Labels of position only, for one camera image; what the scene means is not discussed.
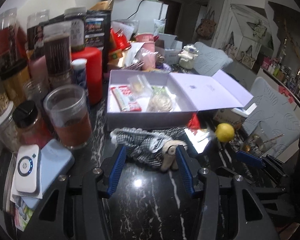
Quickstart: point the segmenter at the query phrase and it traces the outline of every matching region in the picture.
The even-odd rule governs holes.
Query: cord
[[[130,16],[127,18],[127,20],[130,19],[132,16],[134,16],[134,15],[138,12],[139,7],[140,7],[140,4],[141,4],[143,1],[145,1],[145,0],[142,0],[142,1],[139,3],[137,11],[136,11],[134,14],[130,15]]]

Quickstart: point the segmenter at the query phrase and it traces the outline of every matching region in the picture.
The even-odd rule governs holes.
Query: plaid cloth
[[[135,161],[160,168],[163,161],[162,147],[167,141],[178,139],[183,133],[183,127],[151,132],[135,129],[115,129],[110,133],[111,142],[116,146],[123,144],[127,147],[127,156]]]

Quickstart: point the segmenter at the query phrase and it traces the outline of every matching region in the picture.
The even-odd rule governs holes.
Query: box lid
[[[198,111],[244,107],[253,98],[252,94],[222,70],[212,77],[185,73],[170,75]]]

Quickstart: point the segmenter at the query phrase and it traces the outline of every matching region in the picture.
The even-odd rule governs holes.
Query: lemon
[[[220,142],[230,142],[234,138],[234,128],[228,123],[221,123],[215,132]]]

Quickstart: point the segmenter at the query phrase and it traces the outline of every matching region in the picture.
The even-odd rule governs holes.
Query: figurine
[[[199,51],[193,44],[188,44],[183,47],[178,56],[180,57],[179,65],[185,69],[193,69],[196,57],[198,57]]]

